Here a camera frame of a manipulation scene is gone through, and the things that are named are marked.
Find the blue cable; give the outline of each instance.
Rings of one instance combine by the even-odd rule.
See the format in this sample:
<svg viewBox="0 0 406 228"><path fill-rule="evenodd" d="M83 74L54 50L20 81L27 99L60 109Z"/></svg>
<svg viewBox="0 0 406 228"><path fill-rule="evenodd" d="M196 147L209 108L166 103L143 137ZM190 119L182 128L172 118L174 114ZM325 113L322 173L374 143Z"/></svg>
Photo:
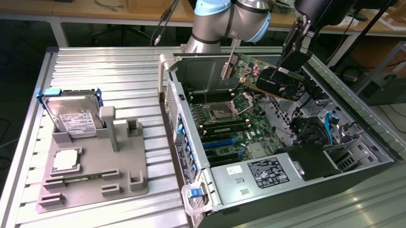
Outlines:
<svg viewBox="0 0 406 228"><path fill-rule="evenodd" d="M326 131L327 131L329 139L330 139L330 145L333 145L333 135L331 135L331 131L330 131L330 118L333 116L334 116L333 113L327 113L326 118L325 118L325 127L326 127Z"/></svg>

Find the hard drive label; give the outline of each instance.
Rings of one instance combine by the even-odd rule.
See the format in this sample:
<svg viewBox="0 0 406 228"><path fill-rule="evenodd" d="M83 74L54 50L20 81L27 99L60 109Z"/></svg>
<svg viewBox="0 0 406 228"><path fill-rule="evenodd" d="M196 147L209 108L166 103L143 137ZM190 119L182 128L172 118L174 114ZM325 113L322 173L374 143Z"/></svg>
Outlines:
<svg viewBox="0 0 406 228"><path fill-rule="evenodd" d="M249 163L257 185L265 189L290 181L277 158Z"/></svg>
<svg viewBox="0 0 406 228"><path fill-rule="evenodd" d="M63 121L64 128L71 135L96 132L91 113L62 114L59 117Z"/></svg>

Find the warning label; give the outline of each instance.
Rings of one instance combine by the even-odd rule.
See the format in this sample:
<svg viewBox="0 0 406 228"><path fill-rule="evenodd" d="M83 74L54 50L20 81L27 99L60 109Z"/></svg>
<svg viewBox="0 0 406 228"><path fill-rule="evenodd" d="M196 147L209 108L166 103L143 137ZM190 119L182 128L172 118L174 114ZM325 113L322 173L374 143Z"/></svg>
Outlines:
<svg viewBox="0 0 406 228"><path fill-rule="evenodd" d="M251 162L249 167L262 189L290 181L277 158Z"/></svg>
<svg viewBox="0 0 406 228"><path fill-rule="evenodd" d="M91 113L62 114L59 117L71 135L96 132Z"/></svg>

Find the hard drive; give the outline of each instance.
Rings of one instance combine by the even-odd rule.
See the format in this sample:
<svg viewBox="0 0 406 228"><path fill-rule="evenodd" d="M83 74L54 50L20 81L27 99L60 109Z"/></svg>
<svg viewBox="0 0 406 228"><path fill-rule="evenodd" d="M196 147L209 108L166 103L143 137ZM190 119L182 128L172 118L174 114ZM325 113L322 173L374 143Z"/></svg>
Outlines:
<svg viewBox="0 0 406 228"><path fill-rule="evenodd" d="M59 132L68 132L72 138L96 136L96 129L104 128L99 117L103 106L100 90L50 88L38 96Z"/></svg>

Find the wooden table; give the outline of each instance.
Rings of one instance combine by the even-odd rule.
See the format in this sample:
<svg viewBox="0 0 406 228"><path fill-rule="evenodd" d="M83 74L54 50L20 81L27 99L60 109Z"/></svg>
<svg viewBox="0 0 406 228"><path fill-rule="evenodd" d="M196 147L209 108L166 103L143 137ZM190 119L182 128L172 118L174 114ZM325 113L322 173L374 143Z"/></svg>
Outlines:
<svg viewBox="0 0 406 228"><path fill-rule="evenodd" d="M126 4L126 0L104 0L111 5ZM367 26L374 15L362 12L369 20L361 21L358 26L350 27L347 39L341 46L330 66L337 63L350 45ZM51 24L54 35L60 47L68 47L63 22L72 23L100 23L100 24L124 24L124 25L158 25L162 14L128 13L127 7L118 8L118 12L95 4L94 0L74 0L72 3L55 2L54 0L0 0L0 19L39 20ZM295 21L294 14L273 13L269 30L290 31ZM180 0L175 9L168 26L192 27L194 10L188 0ZM326 26L321 33L342 34L345 27ZM379 22L374 25L369 36L406 37L406 32L393 31Z"/></svg>

